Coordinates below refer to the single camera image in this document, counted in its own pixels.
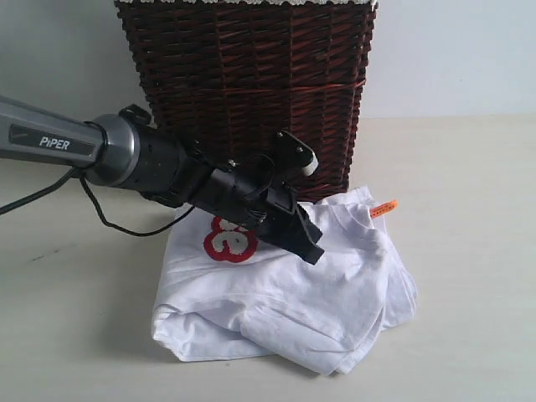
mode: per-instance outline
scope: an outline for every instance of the orange tag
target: orange tag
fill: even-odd
[[[387,214],[388,212],[391,212],[393,209],[399,206],[399,202],[394,199],[393,201],[390,201],[385,204],[381,204],[378,207],[370,209],[370,218],[378,218],[379,216],[382,216],[383,214]]]

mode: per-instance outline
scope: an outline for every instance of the robotic arm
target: robotic arm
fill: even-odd
[[[0,157],[78,168],[91,183],[135,190],[170,208],[192,204],[260,240],[315,264],[322,232],[287,180],[317,168],[314,152],[291,133],[274,134],[276,155],[253,167],[217,166],[195,146],[159,136],[138,106],[85,123],[0,96]]]

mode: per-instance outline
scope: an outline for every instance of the white wall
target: white wall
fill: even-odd
[[[380,0],[363,116],[536,111],[536,2]],[[111,0],[2,0],[0,94],[75,118],[144,105]]]

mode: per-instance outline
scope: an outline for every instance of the table surface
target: table surface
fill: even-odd
[[[536,116],[363,120],[352,185],[399,200],[420,290],[349,375],[283,358],[178,363],[150,337],[167,235],[101,226],[76,181],[0,218],[0,400],[519,401],[536,398]],[[0,161],[0,204],[64,168]],[[134,229],[171,211],[98,188]]]

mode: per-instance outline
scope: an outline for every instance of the brown wicker basket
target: brown wicker basket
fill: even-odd
[[[348,189],[374,27],[371,4],[116,2],[162,132],[218,162],[271,152],[288,129],[320,168],[294,183],[316,201]]]

